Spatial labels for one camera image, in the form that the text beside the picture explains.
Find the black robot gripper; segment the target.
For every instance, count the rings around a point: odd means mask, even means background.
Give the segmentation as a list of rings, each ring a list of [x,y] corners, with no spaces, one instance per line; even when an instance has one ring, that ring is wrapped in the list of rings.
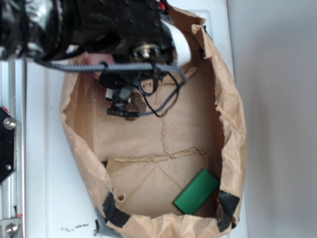
[[[169,16],[164,0],[65,0],[63,43],[77,45],[73,56],[82,52],[110,54],[114,65],[105,62],[70,65],[68,72],[100,72],[102,85],[114,92],[108,113],[120,117],[141,117],[143,113],[125,110],[133,90],[144,99],[152,91],[142,89],[142,82],[159,82],[177,67],[191,61],[191,49],[183,33]]]

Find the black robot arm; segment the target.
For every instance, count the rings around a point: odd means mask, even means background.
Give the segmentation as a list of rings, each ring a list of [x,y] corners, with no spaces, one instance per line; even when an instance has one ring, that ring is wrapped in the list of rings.
[[[150,79],[153,90],[169,75],[181,77],[150,114],[162,117],[187,83],[181,67],[191,60],[189,44],[175,26],[165,0],[3,0],[0,58],[29,58],[64,72],[100,72],[111,101],[108,114],[137,118],[126,110],[134,91]]]

